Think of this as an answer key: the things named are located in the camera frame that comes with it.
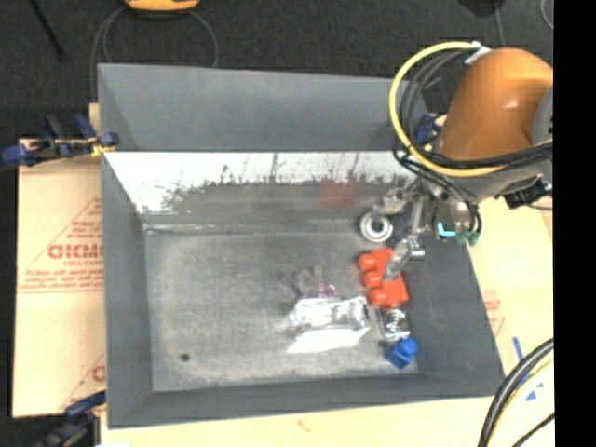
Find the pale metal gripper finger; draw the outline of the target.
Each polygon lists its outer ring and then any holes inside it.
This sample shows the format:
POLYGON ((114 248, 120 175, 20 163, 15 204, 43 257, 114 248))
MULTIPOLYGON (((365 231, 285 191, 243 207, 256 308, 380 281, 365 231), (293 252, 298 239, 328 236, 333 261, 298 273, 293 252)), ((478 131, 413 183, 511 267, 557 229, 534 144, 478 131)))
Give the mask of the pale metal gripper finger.
POLYGON ((417 238, 403 238, 393 248, 387 260, 383 281, 394 280, 408 262, 422 260, 424 256, 425 248, 420 245, 417 238))
POLYGON ((403 212, 406 200, 401 193, 387 192, 380 201, 372 206, 375 216, 393 216, 403 212))

